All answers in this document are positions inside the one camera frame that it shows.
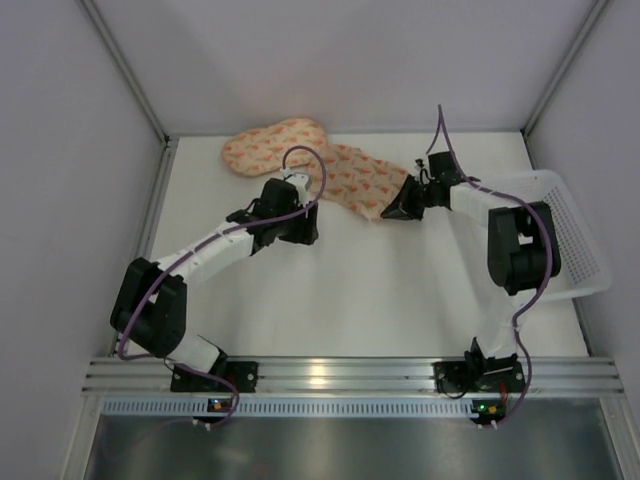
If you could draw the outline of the pink mesh laundry bag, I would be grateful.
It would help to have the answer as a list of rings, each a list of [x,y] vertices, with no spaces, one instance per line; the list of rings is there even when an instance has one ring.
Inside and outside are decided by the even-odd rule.
[[[314,119],[292,117],[233,136],[222,147],[221,158],[236,174],[259,177],[280,170],[291,147],[305,146],[324,154],[328,140],[324,127]]]
[[[329,145],[323,160],[326,182],[321,198],[370,221],[382,218],[409,176],[401,166],[347,145]]]

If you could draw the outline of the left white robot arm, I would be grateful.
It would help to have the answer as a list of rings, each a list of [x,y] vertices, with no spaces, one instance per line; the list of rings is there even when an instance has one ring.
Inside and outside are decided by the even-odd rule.
[[[188,295],[235,262],[280,240],[311,245],[318,239],[318,205],[311,178],[289,173],[266,182],[245,209],[228,215],[208,236],[159,260],[130,263],[115,301],[110,325],[145,357],[169,359],[214,374],[225,361],[215,343],[188,329]]]

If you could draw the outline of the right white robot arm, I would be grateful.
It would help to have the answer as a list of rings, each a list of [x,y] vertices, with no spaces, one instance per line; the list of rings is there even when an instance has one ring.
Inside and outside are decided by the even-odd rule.
[[[427,209],[442,207],[483,230],[486,259],[480,269],[492,285],[487,288],[489,311],[472,347],[488,358],[516,354],[523,349],[518,345],[521,318],[561,270],[550,206],[466,175],[448,151],[416,164],[419,173],[405,180],[381,217],[420,220]]]

